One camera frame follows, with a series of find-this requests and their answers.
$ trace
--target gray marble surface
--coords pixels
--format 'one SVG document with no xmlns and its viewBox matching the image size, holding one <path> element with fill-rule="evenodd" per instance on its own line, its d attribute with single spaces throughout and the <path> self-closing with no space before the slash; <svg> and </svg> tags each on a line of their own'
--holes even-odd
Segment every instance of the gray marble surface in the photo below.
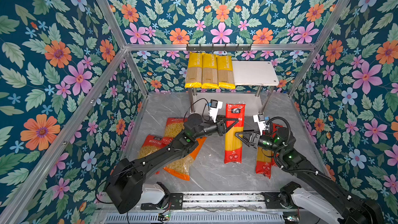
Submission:
<svg viewBox="0 0 398 224">
<path fill-rule="evenodd" d="M 266 96 L 266 93 L 262 93 L 261 100 L 265 100 Z M 167 118 L 183 117 L 188 107 L 189 98 L 186 93 L 150 94 L 132 151 L 127 158 L 135 159 L 148 134 L 162 136 Z M 291 125 L 297 139 L 296 150 L 306 156 L 315 167 L 324 171 L 319 154 L 310 142 L 295 107 L 286 94 L 272 94 L 264 114 L 269 117 L 284 117 Z M 245 118 L 244 128 L 246 130 L 258 129 L 250 116 Z M 311 189 L 304 182 L 281 171 L 278 167 L 272 167 L 271 179 L 262 174 L 256 174 L 256 155 L 256 149 L 244 145 L 242 163 L 224 164 L 224 137 L 213 135 L 207 138 L 196 161 L 191 165 L 190 181 L 181 180 L 161 169 L 159 175 L 148 178 L 146 183 L 160 181 L 170 191 L 278 191 L 290 181 L 295 181 L 302 187 Z"/>
</svg>

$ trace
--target wall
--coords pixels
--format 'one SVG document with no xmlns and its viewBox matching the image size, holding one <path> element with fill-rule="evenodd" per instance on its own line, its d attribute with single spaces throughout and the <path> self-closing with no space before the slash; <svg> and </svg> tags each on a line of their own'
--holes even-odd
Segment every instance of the wall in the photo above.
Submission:
<svg viewBox="0 0 398 224">
<path fill-rule="evenodd" d="M 204 43 L 309 43 L 315 42 L 326 24 L 337 0 L 109 0 L 115 17 L 127 42 L 133 44 L 204 44 Z M 223 38 L 217 38 L 223 30 Z M 309 36 L 300 39 L 301 28 Z M 142 38 L 133 38 L 133 31 Z M 176 41 L 181 30 L 183 41 Z M 262 32 L 267 40 L 260 41 Z M 138 66 L 147 81 L 149 91 L 182 91 L 187 53 L 172 51 L 136 54 Z M 300 70 L 308 52 L 293 57 L 290 51 L 236 52 L 238 60 L 268 60 L 275 63 L 282 91 L 291 86 L 291 80 Z M 256 91 L 257 87 L 237 87 L 237 91 Z"/>
<path fill-rule="evenodd" d="M 0 117 L 3 120 L 0 127 L 0 211 L 3 211 L 111 62 L 115 55 L 112 51 L 117 52 L 118 47 L 95 0 L 80 0 L 80 3 L 77 0 L 0 0 L 0 9 Z M 109 56 L 104 55 L 106 48 L 110 50 Z M 76 69 L 80 74 L 82 70 L 85 72 L 82 87 L 73 85 L 75 75 L 78 75 Z M 121 67 L 108 86 L 117 86 L 118 94 L 124 95 L 123 102 L 110 96 L 107 87 L 98 100 L 101 105 L 97 104 L 90 111 L 91 120 L 95 119 L 93 114 L 98 116 L 96 124 L 101 123 L 103 129 L 101 146 L 103 143 L 109 151 L 98 147 L 99 136 L 96 135 L 95 140 L 94 136 L 87 137 L 88 120 L 85 121 L 80 131 L 83 141 L 76 138 L 73 145 L 68 145 L 68 156 L 61 157 L 65 159 L 58 163 L 56 174 L 43 184 L 21 222 L 57 223 L 61 217 L 69 222 L 70 211 L 79 208 L 84 201 L 90 205 L 93 195 L 87 189 L 86 180 L 83 182 L 81 178 L 88 181 L 91 175 L 89 172 L 81 175 L 81 164 L 87 152 L 96 154 L 97 168 L 92 169 L 92 174 L 95 171 L 93 178 L 98 181 L 98 186 L 118 159 L 117 149 L 125 134 L 116 135 L 114 121 L 120 118 L 120 109 L 128 130 L 129 121 L 135 118 L 139 105 L 135 83 L 132 83 L 132 93 L 126 93 L 124 89 L 124 83 L 130 77 L 125 67 Z M 38 137 L 36 131 L 39 135 L 42 132 L 42 137 Z M 59 197 L 52 201 L 51 195 L 60 178 L 69 178 L 71 182 L 69 191 L 57 204 Z M 93 205 L 80 213 L 82 220 L 88 220 L 92 208 Z M 77 214 L 72 223 L 82 224 L 76 218 Z"/>
<path fill-rule="evenodd" d="M 294 98 L 333 180 L 398 221 L 397 0 L 351 0 Z"/>
</svg>

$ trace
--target yellow pasta package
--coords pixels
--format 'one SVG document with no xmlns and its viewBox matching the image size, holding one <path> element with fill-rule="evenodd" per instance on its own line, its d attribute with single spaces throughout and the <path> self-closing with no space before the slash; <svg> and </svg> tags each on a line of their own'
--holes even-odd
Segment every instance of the yellow pasta package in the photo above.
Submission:
<svg viewBox="0 0 398 224">
<path fill-rule="evenodd" d="M 171 162 L 163 169 L 168 173 L 172 174 L 175 177 L 178 177 L 182 180 L 189 181 L 189 167 L 195 161 L 196 156 L 198 155 L 200 149 L 202 148 L 203 143 L 206 141 L 206 138 L 198 138 L 197 142 L 199 143 L 198 147 L 187 155 L 184 158 L 178 159 L 174 162 Z"/>
<path fill-rule="evenodd" d="M 189 53 L 188 70 L 185 78 L 185 87 L 202 86 L 202 53 Z"/>
<path fill-rule="evenodd" d="M 237 118 L 239 122 L 225 134 L 225 157 L 224 163 L 242 163 L 242 141 L 235 136 L 235 132 L 243 132 L 245 122 L 245 103 L 226 104 L 227 118 Z M 232 125 L 233 121 L 227 121 L 226 126 Z"/>
<path fill-rule="evenodd" d="M 217 56 L 218 86 L 235 89 L 234 73 L 231 56 Z"/>
<path fill-rule="evenodd" d="M 202 88 L 217 89 L 217 57 L 214 54 L 203 54 L 203 77 Z"/>
</svg>

